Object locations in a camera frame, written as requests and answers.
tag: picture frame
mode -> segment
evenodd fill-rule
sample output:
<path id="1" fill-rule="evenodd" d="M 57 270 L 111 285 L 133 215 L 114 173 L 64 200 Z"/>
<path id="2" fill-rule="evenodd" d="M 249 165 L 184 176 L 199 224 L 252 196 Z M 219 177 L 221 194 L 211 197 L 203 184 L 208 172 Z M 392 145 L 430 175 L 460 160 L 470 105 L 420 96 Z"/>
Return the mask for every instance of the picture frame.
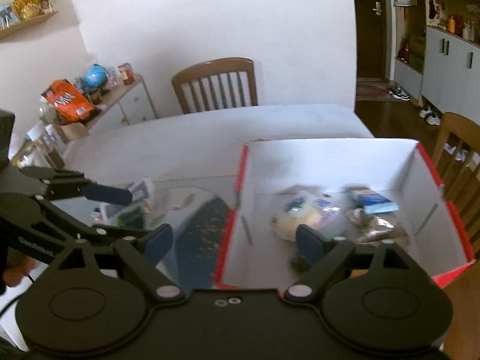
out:
<path id="1" fill-rule="evenodd" d="M 9 28 L 9 26 L 18 23 L 20 20 L 11 7 L 11 4 L 0 5 L 0 29 Z"/>

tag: person's hand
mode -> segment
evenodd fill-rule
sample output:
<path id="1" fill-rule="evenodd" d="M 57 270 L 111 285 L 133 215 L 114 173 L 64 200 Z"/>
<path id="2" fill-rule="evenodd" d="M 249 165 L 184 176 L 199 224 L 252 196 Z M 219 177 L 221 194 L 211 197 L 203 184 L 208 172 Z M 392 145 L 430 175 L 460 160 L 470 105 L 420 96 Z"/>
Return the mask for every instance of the person's hand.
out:
<path id="1" fill-rule="evenodd" d="M 19 266 L 7 268 L 3 271 L 3 282 L 9 287 L 15 287 L 20 284 L 24 276 L 30 274 L 35 268 L 37 261 L 31 257 L 25 257 Z"/>

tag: doormat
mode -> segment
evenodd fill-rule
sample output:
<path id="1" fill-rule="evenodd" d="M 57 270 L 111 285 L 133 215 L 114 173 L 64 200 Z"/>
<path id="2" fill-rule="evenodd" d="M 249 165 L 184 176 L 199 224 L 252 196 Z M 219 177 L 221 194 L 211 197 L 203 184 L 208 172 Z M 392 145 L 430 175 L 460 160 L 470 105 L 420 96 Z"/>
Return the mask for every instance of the doormat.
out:
<path id="1" fill-rule="evenodd" d="M 390 85 L 387 82 L 364 82 L 357 81 L 356 101 L 377 100 L 377 101 L 404 101 L 394 99 L 388 94 Z"/>

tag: globe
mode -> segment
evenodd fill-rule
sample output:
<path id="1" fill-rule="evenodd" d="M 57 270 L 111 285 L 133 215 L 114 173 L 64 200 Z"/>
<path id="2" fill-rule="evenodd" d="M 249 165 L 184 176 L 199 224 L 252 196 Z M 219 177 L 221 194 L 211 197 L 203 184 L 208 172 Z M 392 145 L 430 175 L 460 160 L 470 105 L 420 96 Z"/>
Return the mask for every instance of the globe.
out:
<path id="1" fill-rule="evenodd" d="M 87 85 L 99 87 L 107 81 L 107 72 L 105 72 L 105 69 L 102 68 L 102 66 L 96 64 L 87 71 L 84 78 Z"/>

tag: yellow decoration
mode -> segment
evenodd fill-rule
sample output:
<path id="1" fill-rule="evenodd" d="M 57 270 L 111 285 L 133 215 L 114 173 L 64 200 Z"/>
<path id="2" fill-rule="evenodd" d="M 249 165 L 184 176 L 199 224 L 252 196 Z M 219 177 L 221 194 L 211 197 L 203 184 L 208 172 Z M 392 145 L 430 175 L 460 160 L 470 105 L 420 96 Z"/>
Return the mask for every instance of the yellow decoration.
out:
<path id="1" fill-rule="evenodd" d="M 42 0 L 14 0 L 12 8 L 21 19 L 28 19 L 40 14 L 39 8 L 36 12 L 32 9 L 35 6 L 39 7 L 40 4 L 42 4 Z"/>

